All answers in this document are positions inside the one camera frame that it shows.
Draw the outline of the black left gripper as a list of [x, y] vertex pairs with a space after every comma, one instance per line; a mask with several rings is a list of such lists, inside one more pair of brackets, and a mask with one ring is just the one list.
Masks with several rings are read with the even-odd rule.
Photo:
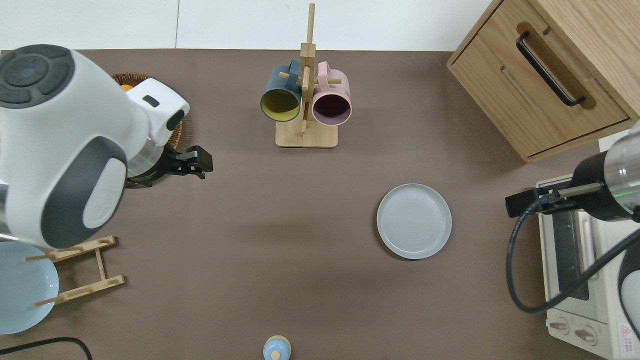
[[158, 161], [149, 170], [135, 177], [126, 178], [125, 189], [151, 188], [154, 182], [168, 175], [193, 175], [204, 180], [206, 173], [212, 171], [214, 171], [213, 157], [201, 146], [190, 146], [185, 153], [178, 152], [172, 146], [165, 146]]

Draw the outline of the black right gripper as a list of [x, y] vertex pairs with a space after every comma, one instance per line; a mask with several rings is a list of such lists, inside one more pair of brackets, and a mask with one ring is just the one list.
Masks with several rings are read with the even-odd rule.
[[520, 217], [539, 198], [537, 211], [550, 215], [583, 210], [606, 221], [639, 221], [639, 155], [606, 150], [581, 161], [569, 180], [528, 188], [504, 198], [509, 218]]

